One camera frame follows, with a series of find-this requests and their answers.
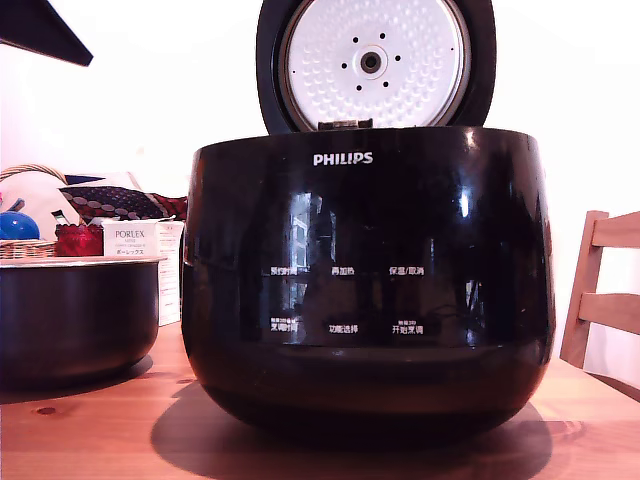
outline blue ball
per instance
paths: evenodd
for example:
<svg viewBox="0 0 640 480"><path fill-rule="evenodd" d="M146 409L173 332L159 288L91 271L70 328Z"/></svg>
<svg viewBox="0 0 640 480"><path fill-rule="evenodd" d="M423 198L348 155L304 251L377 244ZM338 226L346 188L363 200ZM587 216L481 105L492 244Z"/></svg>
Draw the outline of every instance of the blue ball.
<svg viewBox="0 0 640 480"><path fill-rule="evenodd" d="M40 230L31 217L20 212L0 213L0 238L3 240L39 240Z"/></svg>

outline chair backrest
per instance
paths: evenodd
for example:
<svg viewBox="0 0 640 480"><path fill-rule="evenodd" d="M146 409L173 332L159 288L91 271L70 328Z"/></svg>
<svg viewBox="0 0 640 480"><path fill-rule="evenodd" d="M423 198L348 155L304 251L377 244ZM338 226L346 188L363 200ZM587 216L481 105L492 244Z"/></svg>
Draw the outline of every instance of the chair backrest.
<svg viewBox="0 0 640 480"><path fill-rule="evenodd" d="M640 335L640 295L596 294L605 247L640 249L640 212L609 218L588 212L560 358L583 368L591 323Z"/></svg>

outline wooden table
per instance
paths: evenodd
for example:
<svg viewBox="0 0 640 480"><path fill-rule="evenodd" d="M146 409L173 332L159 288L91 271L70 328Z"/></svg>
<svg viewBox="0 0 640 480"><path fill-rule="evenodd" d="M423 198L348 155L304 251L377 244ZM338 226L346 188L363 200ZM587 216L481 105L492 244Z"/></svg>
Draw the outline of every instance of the wooden table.
<svg viewBox="0 0 640 480"><path fill-rule="evenodd" d="M2 479L640 478L640 404L560 360L516 418L469 444L356 454L274 440L222 412L195 382L179 325L160 329L150 357L97 390L5 395Z"/></svg>

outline inner lid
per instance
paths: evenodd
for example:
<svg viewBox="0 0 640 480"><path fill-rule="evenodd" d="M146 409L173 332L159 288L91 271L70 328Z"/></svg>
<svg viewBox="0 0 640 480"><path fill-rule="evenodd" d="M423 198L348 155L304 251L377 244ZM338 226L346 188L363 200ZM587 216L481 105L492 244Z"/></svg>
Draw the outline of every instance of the inner lid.
<svg viewBox="0 0 640 480"><path fill-rule="evenodd" d="M302 131L446 125L469 84L469 38L450 0L304 0L279 55L285 106Z"/></svg>

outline rice cooker lid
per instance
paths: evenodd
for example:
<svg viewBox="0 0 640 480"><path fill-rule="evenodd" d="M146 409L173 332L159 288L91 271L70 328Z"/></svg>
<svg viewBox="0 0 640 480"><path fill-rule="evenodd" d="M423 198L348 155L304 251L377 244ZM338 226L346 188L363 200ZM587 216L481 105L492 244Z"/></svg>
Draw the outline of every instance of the rice cooker lid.
<svg viewBox="0 0 640 480"><path fill-rule="evenodd" d="M264 0L257 80L269 133L482 126L491 0Z"/></svg>

